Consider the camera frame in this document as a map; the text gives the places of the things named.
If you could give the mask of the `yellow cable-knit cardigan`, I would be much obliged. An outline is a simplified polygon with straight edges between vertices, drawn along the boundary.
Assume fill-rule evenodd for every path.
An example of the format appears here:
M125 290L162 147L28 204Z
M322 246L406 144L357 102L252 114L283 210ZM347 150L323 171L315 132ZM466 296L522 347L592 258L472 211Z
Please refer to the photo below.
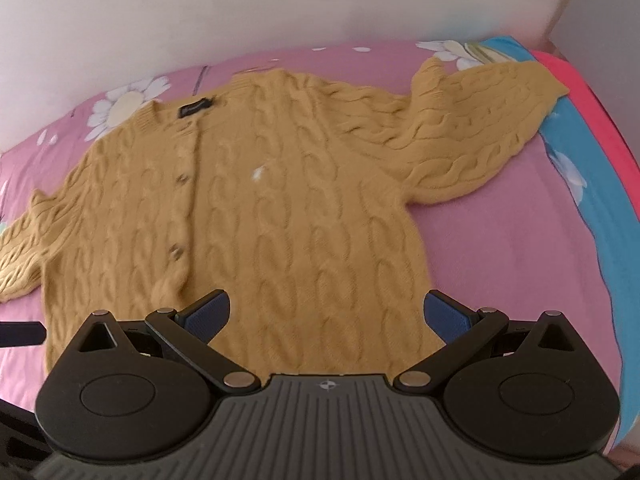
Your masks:
M430 58L405 96L270 70L149 102L3 231L1 297L41 290L48 364L95 310L136 320L222 289L213 347L258 377L395 376L442 344L408 206L486 184L566 92L534 61Z

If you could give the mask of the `pink floral bed sheet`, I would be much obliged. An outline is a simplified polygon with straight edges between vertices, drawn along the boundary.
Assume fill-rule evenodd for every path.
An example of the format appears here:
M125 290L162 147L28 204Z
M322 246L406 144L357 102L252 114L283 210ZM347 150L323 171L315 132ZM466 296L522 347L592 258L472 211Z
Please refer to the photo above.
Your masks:
M15 220L35 190L54 191L129 92L169 102L281 67L402 93L432 56L466 70L499 55L541 62L570 93L484 188L413 208L431 276L457 300L512 318L562 310L620 390L617 437L625 442L639 427L639 169L578 71L511 37L264 51L99 93L2 155L1 220Z

